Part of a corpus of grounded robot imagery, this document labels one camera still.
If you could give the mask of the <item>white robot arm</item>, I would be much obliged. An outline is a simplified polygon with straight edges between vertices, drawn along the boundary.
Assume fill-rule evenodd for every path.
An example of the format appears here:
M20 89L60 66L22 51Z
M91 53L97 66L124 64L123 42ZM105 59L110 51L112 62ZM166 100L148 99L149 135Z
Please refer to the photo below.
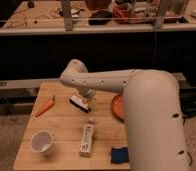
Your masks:
M60 81L86 98L95 90L123 97L132 171L190 171L179 84L172 74L153 69L90 72L73 59Z

